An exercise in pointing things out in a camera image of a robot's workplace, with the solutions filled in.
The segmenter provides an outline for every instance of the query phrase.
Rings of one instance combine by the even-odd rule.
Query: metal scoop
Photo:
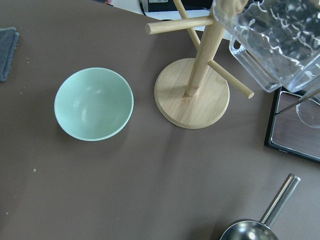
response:
[[[278,240],[277,236],[270,230],[270,227],[299,182],[300,178],[290,173],[260,221],[238,220],[228,227],[220,240]]]

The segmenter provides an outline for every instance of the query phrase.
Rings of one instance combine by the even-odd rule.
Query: scale platform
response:
[[[291,93],[283,87],[274,92],[264,144],[320,163],[320,128],[304,124],[297,115],[296,107],[276,115],[300,98],[301,95]]]

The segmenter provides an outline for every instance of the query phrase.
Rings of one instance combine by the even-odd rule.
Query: table surface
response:
[[[255,96],[231,86],[226,113],[203,129],[161,115],[157,76],[196,51],[185,30],[147,35],[155,21],[92,0],[0,1],[0,27],[20,33],[0,84],[0,239],[217,240],[259,220],[289,173],[301,183],[271,229],[318,239],[320,164],[264,146],[273,94],[226,40],[215,60]],[[135,100],[127,126],[96,142],[67,135],[54,114],[62,82],[89,67],[118,72]]]

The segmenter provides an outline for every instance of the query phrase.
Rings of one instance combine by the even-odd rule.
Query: wooden base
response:
[[[218,121],[229,104],[227,81],[209,67],[198,94],[185,95],[194,58],[166,66],[156,80],[154,98],[162,115],[186,129],[201,129]]]

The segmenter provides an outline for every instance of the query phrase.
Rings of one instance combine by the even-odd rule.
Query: glass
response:
[[[232,34],[233,56],[267,92],[311,88],[320,76],[318,0],[215,0],[213,12]]]
[[[300,100],[303,100],[296,106],[296,113],[299,119],[312,128],[320,128],[320,77],[308,89]]]

